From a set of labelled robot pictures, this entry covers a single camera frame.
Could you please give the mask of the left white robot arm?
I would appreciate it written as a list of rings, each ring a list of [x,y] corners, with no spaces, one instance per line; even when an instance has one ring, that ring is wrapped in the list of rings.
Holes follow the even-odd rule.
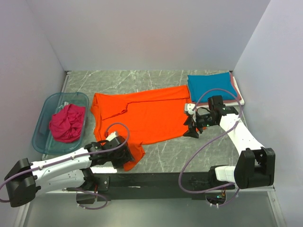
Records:
[[[91,168],[111,162],[113,168],[122,168],[134,161],[127,140],[122,136],[91,142],[84,147],[53,159],[30,163],[19,160],[4,178],[9,198],[2,203],[19,207],[46,192],[67,188],[100,197],[98,180]]]

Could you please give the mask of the orange t shirt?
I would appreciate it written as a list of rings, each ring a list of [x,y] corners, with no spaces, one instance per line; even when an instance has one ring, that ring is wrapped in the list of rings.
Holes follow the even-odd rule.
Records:
[[[104,140],[113,131],[128,138],[134,160],[123,168],[130,171],[145,155],[144,145],[178,138],[187,131],[184,107],[190,102],[186,85],[119,95],[95,93],[91,105],[95,138]]]

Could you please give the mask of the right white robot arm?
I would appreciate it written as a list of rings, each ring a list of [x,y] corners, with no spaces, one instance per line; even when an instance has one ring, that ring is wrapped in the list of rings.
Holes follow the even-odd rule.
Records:
[[[236,147],[239,158],[235,166],[213,166],[208,172],[208,184],[214,189],[236,185],[240,189],[272,186],[276,155],[265,148],[250,133],[233,106],[226,106],[222,96],[208,98],[209,111],[202,114],[195,104],[185,104],[188,130],[185,137],[198,138],[205,127],[220,126]]]

